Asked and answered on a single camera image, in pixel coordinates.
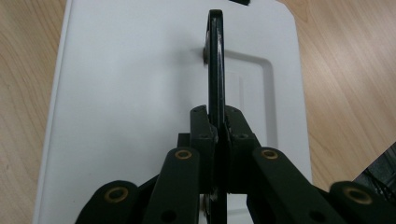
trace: wooden table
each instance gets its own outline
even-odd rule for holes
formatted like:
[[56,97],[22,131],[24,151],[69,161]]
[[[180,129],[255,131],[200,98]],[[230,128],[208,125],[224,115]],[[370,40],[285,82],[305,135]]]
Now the wooden table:
[[[283,2],[298,28],[314,183],[327,190],[396,140],[396,1]],[[0,0],[0,223],[32,220],[64,7]]]

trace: black object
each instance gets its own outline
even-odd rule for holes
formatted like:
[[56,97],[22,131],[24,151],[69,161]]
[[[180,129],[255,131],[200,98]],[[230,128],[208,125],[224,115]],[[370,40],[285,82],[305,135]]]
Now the black object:
[[366,186],[396,206],[396,143],[373,161],[354,182]]
[[242,4],[244,6],[248,6],[248,4],[250,3],[250,0],[230,0],[230,1]]
[[246,194],[254,223],[395,223],[396,208],[353,182],[312,186],[279,150],[261,147],[242,112],[225,104],[222,12],[210,10],[204,61],[209,111],[191,112],[163,168],[139,188],[114,181],[97,190],[77,223],[197,223],[204,194],[207,223],[227,223],[227,194]]

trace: white plastic tray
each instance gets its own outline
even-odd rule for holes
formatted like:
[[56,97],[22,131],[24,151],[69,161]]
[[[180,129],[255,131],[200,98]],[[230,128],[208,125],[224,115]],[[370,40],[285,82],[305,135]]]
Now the white plastic tray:
[[[311,179],[297,34],[282,4],[69,0],[34,223],[74,223],[105,183],[141,185],[160,172],[190,129],[189,111],[207,104],[202,49],[213,8],[224,15],[227,105]],[[249,221],[244,199],[229,205],[230,223]]]

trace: screw hole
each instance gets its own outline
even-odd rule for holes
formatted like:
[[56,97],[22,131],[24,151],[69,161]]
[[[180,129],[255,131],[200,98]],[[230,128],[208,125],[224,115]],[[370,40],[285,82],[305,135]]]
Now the screw hole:
[[177,218],[176,212],[172,210],[165,211],[161,215],[161,220],[165,223],[173,222],[176,220],[176,218]]
[[277,155],[277,153],[275,151],[269,150],[269,149],[263,150],[262,151],[262,156],[264,158],[266,158],[266,159],[269,159],[269,160],[275,160],[278,157],[278,155]]
[[326,217],[318,211],[310,211],[309,212],[309,217],[312,218],[312,220],[315,220],[316,222],[325,222]]
[[190,158],[192,154],[188,150],[179,150],[176,152],[175,156],[180,160],[186,160]]
[[346,187],[344,188],[344,194],[355,203],[370,204],[373,202],[371,196],[361,189]]
[[109,189],[105,194],[108,203],[120,203],[128,196],[128,189],[125,187],[115,187]]

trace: metal ring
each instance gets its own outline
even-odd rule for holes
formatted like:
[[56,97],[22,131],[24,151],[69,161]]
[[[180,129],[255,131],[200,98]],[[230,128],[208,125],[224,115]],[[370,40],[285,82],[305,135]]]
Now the metal ring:
[[179,160],[187,160],[192,156],[192,154],[190,151],[182,149],[182,150],[177,151],[175,156]]
[[268,160],[276,160],[278,158],[277,153],[269,149],[264,149],[262,151],[262,156]]
[[[119,191],[120,195],[114,196],[111,195],[112,193],[115,193],[116,191]],[[126,197],[128,196],[128,189],[125,187],[114,187],[112,189],[109,189],[106,191],[105,194],[105,200],[108,203],[119,203],[122,202]]]
[[344,187],[343,192],[350,200],[354,201],[355,203],[370,204],[373,202],[370,194],[364,192],[361,189],[347,186]]

